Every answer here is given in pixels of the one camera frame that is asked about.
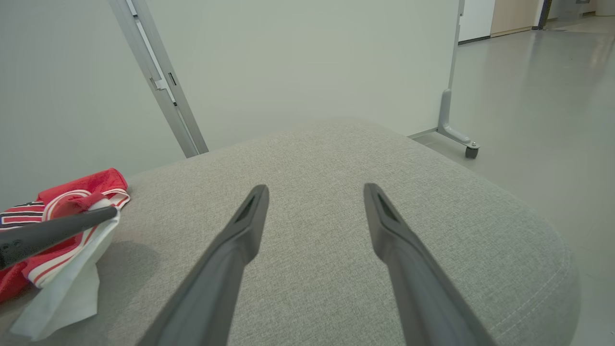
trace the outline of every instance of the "gray upholstered seat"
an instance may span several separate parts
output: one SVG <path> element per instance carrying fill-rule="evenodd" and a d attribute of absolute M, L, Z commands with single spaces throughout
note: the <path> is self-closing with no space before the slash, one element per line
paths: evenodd
<path fill-rule="evenodd" d="M 500 345 L 570 342 L 579 280 L 547 222 L 404 136 L 339 120 L 129 179 L 132 201 L 98 263 L 99 314 L 39 345 L 134 344 L 260 183 L 271 202 L 229 344 L 402 345 L 389 274 L 371 248 L 365 182 L 383 188 Z M 18 308 L 2 313 L 8 323 Z"/>

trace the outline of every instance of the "partition foot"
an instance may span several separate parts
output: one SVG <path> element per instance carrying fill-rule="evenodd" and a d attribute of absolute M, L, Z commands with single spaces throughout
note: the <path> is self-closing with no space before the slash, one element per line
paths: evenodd
<path fill-rule="evenodd" d="M 451 112 L 451 89 L 444 90 L 442 93 L 442 102 L 440 104 L 440 118 L 438 119 L 437 132 L 447 136 L 448 138 L 457 141 L 466 146 L 466 158 L 474 159 L 478 155 L 478 148 L 480 145 L 474 142 L 470 137 L 462 134 L 461 132 L 453 129 L 449 123 L 448 118 Z"/>

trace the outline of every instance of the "black wheel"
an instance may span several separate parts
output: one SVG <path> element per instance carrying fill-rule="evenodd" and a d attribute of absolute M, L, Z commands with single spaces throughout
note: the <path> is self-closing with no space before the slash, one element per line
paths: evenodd
<path fill-rule="evenodd" d="M 466 158 L 475 159 L 478 155 L 478 148 L 473 149 L 470 147 L 466 147 Z"/>

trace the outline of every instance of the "red cloth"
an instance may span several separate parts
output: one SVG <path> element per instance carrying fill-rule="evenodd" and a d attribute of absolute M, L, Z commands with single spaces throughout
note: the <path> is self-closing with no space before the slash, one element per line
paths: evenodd
<path fill-rule="evenodd" d="M 88 210 L 101 199 L 121 208 L 129 200 L 126 180 L 114 168 L 41 192 L 36 202 L 10 208 L 0 214 L 0 231 L 56 219 Z M 96 226 L 36 256 L 0 272 L 0 303 L 28 285 L 43 287 L 90 240 Z"/>

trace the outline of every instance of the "cushion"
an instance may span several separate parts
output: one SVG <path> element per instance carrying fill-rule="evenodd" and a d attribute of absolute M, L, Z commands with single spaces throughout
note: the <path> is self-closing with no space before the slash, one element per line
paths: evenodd
<path fill-rule="evenodd" d="M 403 345 L 387 267 L 371 246 L 366 182 L 386 192 L 499 345 L 570 343 L 578 273 L 570 248 L 543 218 L 415 141 L 339 119 L 128 179 L 132 201 L 98 263 L 98 315 L 37 345 L 138 342 L 261 183 L 269 211 L 229 345 Z M 8 308 L 0 324 L 18 312 Z M 11 345 L 22 340 L 3 337 Z"/>

